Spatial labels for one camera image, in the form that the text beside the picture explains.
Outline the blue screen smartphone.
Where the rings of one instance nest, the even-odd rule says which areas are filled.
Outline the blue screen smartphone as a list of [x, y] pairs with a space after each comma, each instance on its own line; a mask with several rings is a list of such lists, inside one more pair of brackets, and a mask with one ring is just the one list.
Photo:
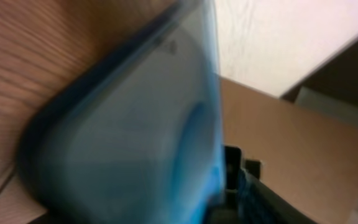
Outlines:
[[17, 173], [62, 223], [201, 223], [224, 188], [214, 5], [178, 1], [47, 103]]

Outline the brown cardboard panel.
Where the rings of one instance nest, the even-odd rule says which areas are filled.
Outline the brown cardboard panel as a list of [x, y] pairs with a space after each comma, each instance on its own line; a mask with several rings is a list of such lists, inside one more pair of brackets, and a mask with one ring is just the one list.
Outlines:
[[224, 142], [262, 163], [262, 182], [318, 223], [358, 203], [358, 128], [221, 80]]

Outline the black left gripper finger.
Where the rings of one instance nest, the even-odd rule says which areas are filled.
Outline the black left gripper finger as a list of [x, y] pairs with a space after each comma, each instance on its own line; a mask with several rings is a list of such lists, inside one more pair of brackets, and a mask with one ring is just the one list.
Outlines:
[[222, 199], [206, 211], [207, 223], [315, 224], [260, 181], [262, 163], [247, 160], [235, 146], [224, 147]]

